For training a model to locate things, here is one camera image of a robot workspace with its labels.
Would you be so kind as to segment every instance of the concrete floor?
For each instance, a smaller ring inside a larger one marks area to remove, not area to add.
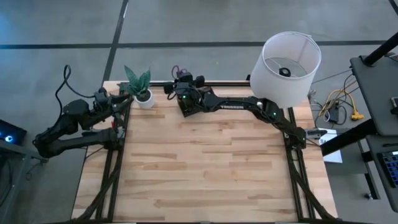
[[[110,44],[122,2],[3,0],[0,45]],[[398,16],[388,0],[130,0],[119,42],[265,41],[282,31],[304,32],[316,41],[386,40],[397,30]],[[376,47],[321,46],[323,60],[315,80],[347,70],[351,57],[368,54]],[[175,64],[208,80],[242,80],[260,51],[261,47],[118,49],[110,80],[126,80],[123,65],[137,73],[151,67],[153,80],[170,80]],[[109,49],[0,50],[0,119],[28,130],[26,145],[31,146],[32,138],[53,125],[58,116],[53,94],[62,82],[63,66],[72,66],[70,84],[91,94],[101,86],[108,56]],[[343,86],[348,75],[314,84],[315,99],[323,103],[329,92]],[[361,92],[353,96],[358,110],[369,118]],[[60,98],[65,104],[77,99],[66,88]],[[318,125],[328,127],[323,121]],[[355,125],[348,120],[341,128]],[[24,183],[18,196],[13,223],[68,220],[83,157],[84,151],[67,151],[34,170],[32,180]],[[340,218],[396,222],[398,214],[391,210],[373,173],[381,200],[362,197],[369,191],[362,175],[329,176]]]

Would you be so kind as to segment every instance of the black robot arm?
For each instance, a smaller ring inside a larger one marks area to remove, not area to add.
[[[104,88],[95,94],[93,109],[89,109],[86,101],[80,99],[72,101],[63,107],[63,114],[57,122],[41,134],[36,135],[33,145],[39,154],[50,158],[61,154],[67,149],[76,149],[95,144],[102,144],[105,148],[117,147],[119,144],[117,125],[122,126],[124,121],[121,113],[130,107],[133,98],[130,95],[107,95]],[[82,133],[82,137],[60,140],[63,135],[74,134],[78,125],[83,130],[90,130],[93,125],[113,116],[115,127],[101,131]]]
[[[215,112],[217,110],[248,110],[265,122],[272,124],[278,130],[289,135],[289,145],[299,149],[306,147],[304,129],[294,126],[284,117],[282,110],[268,99],[249,97],[219,97],[211,87],[204,87],[205,79],[197,77],[193,80],[190,73],[182,74],[174,83],[165,86],[166,94],[177,97],[184,117],[198,112]]]

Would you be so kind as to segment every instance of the wooden table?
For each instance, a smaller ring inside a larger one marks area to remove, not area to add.
[[[117,83],[105,82],[104,87],[117,95]],[[249,87],[213,89],[219,96],[252,95]],[[177,100],[167,100],[162,88],[151,90],[152,109],[132,104],[114,221],[297,221],[280,131],[248,111],[184,118]],[[308,101],[294,112],[298,126],[314,127]],[[110,121],[98,128],[109,127]],[[91,147],[88,154],[99,147]],[[337,217],[320,149],[307,146],[303,156],[312,192]],[[102,150],[85,162],[72,217],[98,193],[105,158]]]

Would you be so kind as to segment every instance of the lamp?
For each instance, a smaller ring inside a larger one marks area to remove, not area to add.
[[[251,73],[252,91],[280,108],[296,106],[307,97],[321,59],[319,46],[309,35],[276,34],[264,44]]]

